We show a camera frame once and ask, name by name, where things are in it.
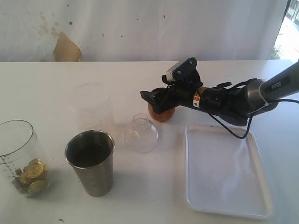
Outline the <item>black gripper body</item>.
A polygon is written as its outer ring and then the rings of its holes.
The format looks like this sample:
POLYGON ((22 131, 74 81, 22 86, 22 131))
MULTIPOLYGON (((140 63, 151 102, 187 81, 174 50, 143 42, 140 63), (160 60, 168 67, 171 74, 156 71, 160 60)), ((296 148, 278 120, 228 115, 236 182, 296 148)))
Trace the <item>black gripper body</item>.
POLYGON ((171 96, 174 98, 174 104, 185 106, 192 109, 194 107, 193 98, 197 89, 203 85, 197 70, 191 71, 182 80, 167 81, 166 75, 162 75, 162 81, 170 88, 171 96))

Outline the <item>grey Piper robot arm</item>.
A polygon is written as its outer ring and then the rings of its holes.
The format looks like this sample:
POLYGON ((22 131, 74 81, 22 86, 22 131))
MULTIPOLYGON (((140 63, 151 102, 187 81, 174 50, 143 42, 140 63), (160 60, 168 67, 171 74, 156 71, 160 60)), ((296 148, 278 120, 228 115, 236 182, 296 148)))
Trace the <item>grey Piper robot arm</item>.
POLYGON ((162 75, 165 88, 141 91, 141 98, 161 114, 177 106, 218 116, 234 126, 246 126, 250 116, 277 107, 278 101, 299 91, 299 64, 263 81, 253 78, 232 85, 221 83, 205 87, 197 71, 197 61, 190 57, 174 64, 162 75))

